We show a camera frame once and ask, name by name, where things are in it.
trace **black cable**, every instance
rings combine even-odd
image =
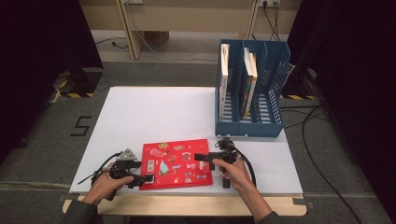
[[[317,115],[320,115],[320,114],[323,114],[323,113],[326,113],[326,112],[322,112],[322,113],[316,114],[316,115],[314,115],[314,116],[310,117],[309,119],[313,119],[313,118],[320,119],[319,117],[317,117]],[[294,127],[294,126],[300,125],[300,124],[302,124],[302,123],[304,123],[304,122],[303,122],[303,121],[301,121],[301,122],[298,122],[298,123],[295,123],[295,124],[291,124],[291,125],[289,125],[289,126],[286,126],[286,127],[284,127],[284,129],[288,129],[288,128],[291,128],[291,127]]]
[[[277,31],[277,19],[279,18],[279,5],[277,2],[274,2],[274,9],[275,9],[275,26],[274,29],[276,31],[277,40],[279,41],[279,32]]]
[[[247,168],[250,171],[250,175],[251,175],[251,181],[253,182],[254,186],[257,187],[256,184],[256,176],[254,175],[254,171],[253,171],[253,166],[251,165],[250,161],[248,160],[248,157],[246,157],[241,151],[239,151],[237,148],[236,152],[239,153],[239,155],[241,155],[242,160],[244,160],[244,162],[247,164]]]
[[[350,207],[350,205],[347,203],[347,201],[344,199],[344,197],[338,192],[338,190],[330,183],[330,181],[326,178],[326,176],[320,171],[320,169],[319,169],[318,165],[315,163],[315,161],[314,161],[314,159],[313,159],[313,157],[311,155],[311,152],[309,151],[308,145],[306,143],[306,140],[305,140],[305,124],[306,124],[306,121],[309,119],[311,114],[314,113],[314,111],[317,110],[319,107],[321,107],[321,105],[318,105],[314,109],[312,109],[311,112],[309,112],[309,114],[305,117],[305,120],[303,122],[302,133],[303,133],[303,141],[304,141],[305,150],[306,150],[306,152],[308,154],[309,159],[312,161],[312,164],[315,166],[315,168],[317,169],[319,174],[322,176],[324,181],[326,181],[326,183],[332,188],[332,190],[334,190],[334,192],[338,195],[338,197],[341,199],[341,201],[343,201],[343,203],[346,205],[346,207],[349,209],[349,211],[352,213],[352,215],[356,218],[358,223],[361,223],[361,220],[358,218],[358,216],[353,211],[353,209]]]
[[[89,176],[85,177],[83,180],[79,181],[79,182],[78,182],[78,185],[81,184],[82,182],[86,181],[88,178],[90,178],[90,177],[93,176],[93,175],[99,175],[100,172],[103,170],[103,167],[104,167],[111,159],[113,159],[114,157],[118,157],[121,153],[122,153],[122,152],[115,153],[114,155],[112,155],[111,157],[109,157],[109,158],[99,167],[99,169],[98,169],[97,171],[93,172],[92,175],[89,175]]]
[[[308,113],[300,111],[300,110],[282,110],[282,112],[296,112],[296,113],[306,114],[306,115],[308,114]],[[324,119],[324,118],[319,117],[319,115],[325,114],[325,113],[327,113],[327,112],[325,111],[325,112],[321,112],[321,113],[318,113],[316,115],[313,115],[311,117],[311,119],[316,118],[316,119],[322,119],[322,120],[331,120],[331,119]]]
[[[280,109],[291,109],[291,108],[314,108],[320,105],[291,105],[291,106],[281,106]]]
[[[120,47],[119,45],[117,45],[116,44],[116,42],[111,42],[111,44],[113,45],[113,47],[117,47],[117,48],[119,48],[119,49],[126,49],[126,48],[128,48],[128,45],[127,46],[125,46],[125,47]]]
[[[275,29],[274,29],[274,26],[272,25],[272,23],[270,21],[270,18],[268,18],[267,12],[265,11],[265,9],[267,8],[267,4],[268,4],[267,1],[263,1],[262,2],[262,9],[264,10],[264,15],[267,18],[268,22],[270,23],[271,29],[273,31],[273,33],[271,35],[271,38],[270,38],[270,40],[272,40],[272,37],[274,36],[274,33],[275,33]]]
[[[126,38],[125,37],[112,37],[112,38],[101,40],[99,42],[95,42],[95,44],[100,44],[100,43],[103,43],[105,41],[112,40],[112,39],[126,39]]]

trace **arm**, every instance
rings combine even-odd
[[[93,212],[102,199],[108,198],[114,189],[121,189],[134,180],[132,176],[113,179],[108,173],[102,173],[93,183],[87,196],[79,202],[71,202],[61,224],[86,224],[92,219]]]
[[[227,174],[221,174],[221,177],[231,179],[231,185],[238,191],[257,223],[283,223],[251,182],[245,163],[241,158],[238,158],[234,164],[218,159],[214,159],[212,162],[220,169],[227,170]]]

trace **power outlet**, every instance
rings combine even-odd
[[[275,7],[275,4],[280,5],[280,0],[260,0],[259,7],[262,7],[262,3],[266,1],[267,7]]]
[[[125,0],[126,5],[143,5],[143,0]]]

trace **right hand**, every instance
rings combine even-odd
[[[84,203],[99,204],[103,199],[110,197],[115,189],[121,189],[124,185],[134,181],[132,176],[121,179],[113,179],[108,172],[103,172],[91,186],[87,196],[82,200]]]
[[[225,174],[221,173],[221,177],[230,178],[231,185],[237,191],[242,190],[242,188],[246,187],[247,185],[253,185],[253,182],[248,175],[248,170],[245,166],[245,163],[240,157],[238,157],[233,164],[219,159],[213,159],[212,162],[213,164],[217,165],[220,170],[227,170]]]

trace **white tabletop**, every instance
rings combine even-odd
[[[215,89],[195,87],[113,87],[106,98],[91,139],[78,167],[71,193],[86,193],[91,175],[114,153],[126,148],[141,161],[143,144],[207,138],[209,150],[215,136]],[[235,146],[250,160],[257,188],[263,195],[301,194],[300,180],[284,131],[278,138],[235,138]],[[212,172],[211,186],[139,190],[126,186],[118,194],[236,194],[222,187],[220,172]]]

